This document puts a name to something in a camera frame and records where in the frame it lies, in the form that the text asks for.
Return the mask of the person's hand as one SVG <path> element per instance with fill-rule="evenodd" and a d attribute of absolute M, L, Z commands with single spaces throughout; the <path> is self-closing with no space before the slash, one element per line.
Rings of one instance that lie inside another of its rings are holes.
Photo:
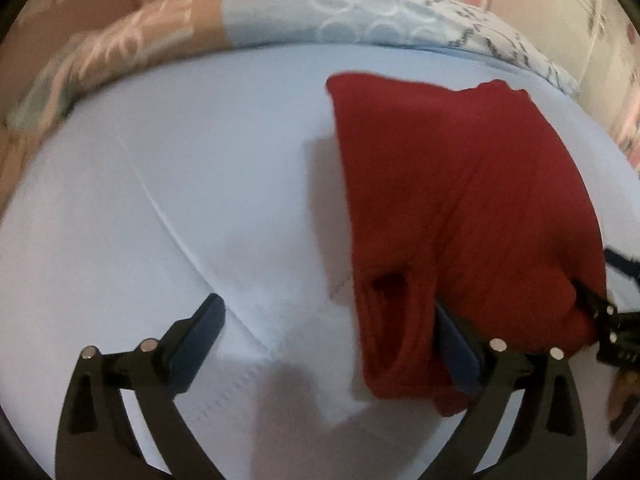
<path fill-rule="evenodd" d="M 639 374 L 636 372 L 617 373 L 608 395 L 608 418 L 610 419 L 610 433 L 616 434 L 624 424 L 622 417 L 625 405 L 631 398 L 639 396 Z"/>

